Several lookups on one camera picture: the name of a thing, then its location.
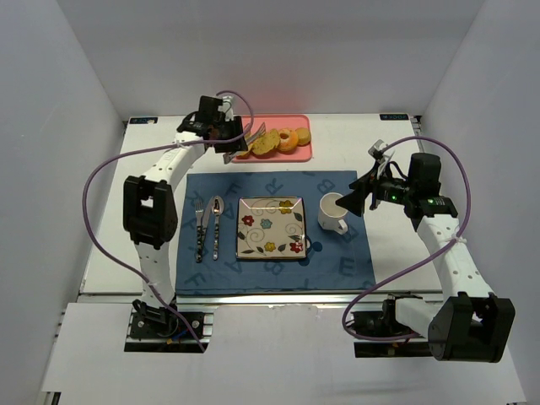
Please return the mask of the sugared donut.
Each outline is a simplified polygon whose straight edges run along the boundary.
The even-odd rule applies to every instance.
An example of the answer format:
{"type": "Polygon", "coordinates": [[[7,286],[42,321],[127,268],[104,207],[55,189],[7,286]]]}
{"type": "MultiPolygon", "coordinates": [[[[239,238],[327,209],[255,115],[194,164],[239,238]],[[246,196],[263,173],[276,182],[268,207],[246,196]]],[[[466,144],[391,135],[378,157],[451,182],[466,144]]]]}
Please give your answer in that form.
{"type": "Polygon", "coordinates": [[[283,128],[278,130],[278,151],[281,153],[292,152],[299,144],[299,137],[295,130],[283,128]]]}

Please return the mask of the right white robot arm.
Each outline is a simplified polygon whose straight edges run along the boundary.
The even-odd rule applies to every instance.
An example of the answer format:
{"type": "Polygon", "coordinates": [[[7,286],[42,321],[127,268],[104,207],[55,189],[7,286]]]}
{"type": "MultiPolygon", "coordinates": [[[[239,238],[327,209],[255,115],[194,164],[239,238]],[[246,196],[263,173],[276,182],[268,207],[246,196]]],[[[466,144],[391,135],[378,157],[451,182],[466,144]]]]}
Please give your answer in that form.
{"type": "Polygon", "coordinates": [[[359,217],[365,213],[366,198],[371,209],[381,202],[402,206],[429,252],[424,262],[433,263],[444,301],[435,305],[417,294],[390,294],[373,324],[354,313],[352,321],[342,319],[344,329],[359,340],[377,343],[425,338],[431,356],[439,361],[499,362],[516,310],[484,281],[458,234],[455,205],[440,195],[440,157],[413,154],[403,178],[393,176],[392,164],[376,154],[372,169],[350,184],[351,192],[337,205],[359,217]]]}

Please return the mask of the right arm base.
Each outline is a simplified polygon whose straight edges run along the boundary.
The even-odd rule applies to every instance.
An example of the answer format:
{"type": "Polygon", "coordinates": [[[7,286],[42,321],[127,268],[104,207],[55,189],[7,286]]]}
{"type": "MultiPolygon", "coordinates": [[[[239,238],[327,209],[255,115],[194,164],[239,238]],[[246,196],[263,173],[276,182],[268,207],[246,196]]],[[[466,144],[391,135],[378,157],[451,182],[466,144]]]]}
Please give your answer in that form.
{"type": "Polygon", "coordinates": [[[354,343],[354,357],[357,359],[394,359],[430,357],[429,345],[422,339],[405,339],[403,336],[413,331],[399,324],[395,319],[396,301],[403,298],[420,299],[414,294],[389,294],[382,303],[381,310],[357,310],[346,322],[356,334],[370,338],[396,338],[391,342],[358,341],[354,343]]]}

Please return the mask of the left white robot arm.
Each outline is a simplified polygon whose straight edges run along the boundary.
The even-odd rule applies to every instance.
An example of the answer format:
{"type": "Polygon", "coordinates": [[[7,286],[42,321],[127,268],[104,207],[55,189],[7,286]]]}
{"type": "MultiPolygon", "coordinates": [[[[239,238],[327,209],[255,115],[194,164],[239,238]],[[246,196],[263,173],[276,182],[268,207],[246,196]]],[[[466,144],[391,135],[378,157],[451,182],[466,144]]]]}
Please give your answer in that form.
{"type": "Polygon", "coordinates": [[[197,110],[182,119],[174,140],[157,162],[124,181],[122,223],[139,257],[144,305],[160,309],[176,299],[169,242],[178,228],[174,193],[182,178],[209,148],[217,154],[247,150],[246,134],[253,123],[245,126],[234,113],[239,96],[231,90],[203,95],[197,110]]]}

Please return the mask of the white mug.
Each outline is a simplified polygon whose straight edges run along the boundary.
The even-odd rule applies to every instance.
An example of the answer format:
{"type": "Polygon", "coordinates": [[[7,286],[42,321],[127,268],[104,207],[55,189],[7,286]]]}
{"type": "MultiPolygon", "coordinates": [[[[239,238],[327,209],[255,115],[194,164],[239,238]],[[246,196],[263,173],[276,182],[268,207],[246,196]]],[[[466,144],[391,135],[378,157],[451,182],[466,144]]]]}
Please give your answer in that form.
{"type": "Polygon", "coordinates": [[[318,224],[323,230],[330,230],[345,235],[348,225],[345,221],[348,210],[337,205],[337,200],[343,197],[337,192],[329,192],[322,196],[319,202],[318,224]]]}

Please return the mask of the square floral plate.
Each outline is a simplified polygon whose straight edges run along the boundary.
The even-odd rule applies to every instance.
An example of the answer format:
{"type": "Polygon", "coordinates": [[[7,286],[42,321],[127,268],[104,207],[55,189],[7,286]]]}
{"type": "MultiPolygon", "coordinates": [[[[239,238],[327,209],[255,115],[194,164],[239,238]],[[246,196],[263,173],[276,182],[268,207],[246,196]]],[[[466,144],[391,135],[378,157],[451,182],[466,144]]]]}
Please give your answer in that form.
{"type": "Polygon", "coordinates": [[[301,197],[243,197],[238,202],[236,257],[247,261],[306,258],[306,219],[301,197]]]}

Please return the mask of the pink tray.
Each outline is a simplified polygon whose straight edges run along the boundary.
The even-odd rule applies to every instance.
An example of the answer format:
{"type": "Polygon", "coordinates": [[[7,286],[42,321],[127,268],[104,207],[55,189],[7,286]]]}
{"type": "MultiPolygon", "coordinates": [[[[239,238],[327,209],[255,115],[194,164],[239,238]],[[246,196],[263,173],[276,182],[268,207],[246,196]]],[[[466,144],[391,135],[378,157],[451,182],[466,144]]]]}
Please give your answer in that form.
{"type": "Polygon", "coordinates": [[[248,149],[233,163],[303,163],[312,158],[311,125],[305,115],[255,116],[245,140],[248,149]]]}

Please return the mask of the small round muffin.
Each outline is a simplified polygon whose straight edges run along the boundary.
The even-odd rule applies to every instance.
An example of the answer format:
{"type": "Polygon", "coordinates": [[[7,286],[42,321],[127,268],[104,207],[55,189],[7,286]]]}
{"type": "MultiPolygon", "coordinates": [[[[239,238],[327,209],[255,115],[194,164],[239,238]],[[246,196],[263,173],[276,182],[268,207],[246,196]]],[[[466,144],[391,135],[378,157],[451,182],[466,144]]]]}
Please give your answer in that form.
{"type": "Polygon", "coordinates": [[[305,146],[311,142],[311,130],[307,127],[298,127],[294,130],[298,137],[298,145],[305,146]]]}

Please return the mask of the blue letter placemat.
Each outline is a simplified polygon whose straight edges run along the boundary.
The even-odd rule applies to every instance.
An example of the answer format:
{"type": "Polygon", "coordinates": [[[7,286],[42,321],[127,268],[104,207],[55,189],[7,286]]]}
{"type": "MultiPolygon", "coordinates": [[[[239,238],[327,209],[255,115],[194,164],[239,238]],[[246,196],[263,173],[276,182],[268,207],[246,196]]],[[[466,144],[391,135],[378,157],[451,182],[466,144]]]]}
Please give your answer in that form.
{"type": "Polygon", "coordinates": [[[351,170],[190,174],[178,231],[178,295],[348,291],[375,284],[365,222],[318,223],[321,199],[351,170]]]}

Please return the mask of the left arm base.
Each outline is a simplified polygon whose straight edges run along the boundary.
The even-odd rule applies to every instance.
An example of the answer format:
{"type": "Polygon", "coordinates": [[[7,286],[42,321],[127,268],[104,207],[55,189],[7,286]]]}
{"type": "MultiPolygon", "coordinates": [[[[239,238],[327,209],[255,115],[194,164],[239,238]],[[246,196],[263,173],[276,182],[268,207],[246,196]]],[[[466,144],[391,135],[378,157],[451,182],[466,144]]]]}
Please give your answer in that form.
{"type": "Polygon", "coordinates": [[[182,311],[183,321],[164,307],[132,302],[124,351],[127,353],[202,354],[208,347],[210,314],[182,311]]]}

